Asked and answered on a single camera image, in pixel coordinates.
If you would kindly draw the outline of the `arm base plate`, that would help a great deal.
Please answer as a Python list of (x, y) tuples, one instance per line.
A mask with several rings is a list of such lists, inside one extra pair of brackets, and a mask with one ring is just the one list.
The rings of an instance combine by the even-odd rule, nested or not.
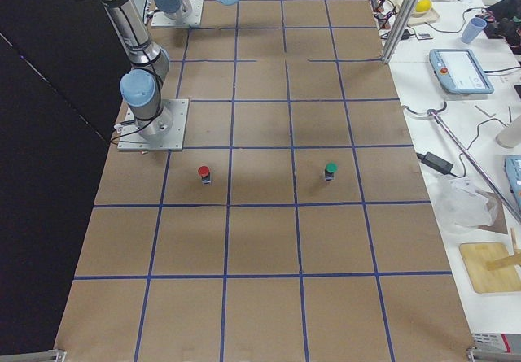
[(160, 4), (151, 18), (152, 28), (198, 28), (201, 23), (204, 0), (177, 0), (176, 12), (166, 12), (167, 6)]
[(188, 99), (162, 99), (164, 104), (161, 115), (144, 130), (137, 133), (134, 114), (128, 107), (125, 119), (130, 124), (124, 125), (122, 137), (117, 140), (120, 151), (181, 151), (186, 131), (189, 109)]

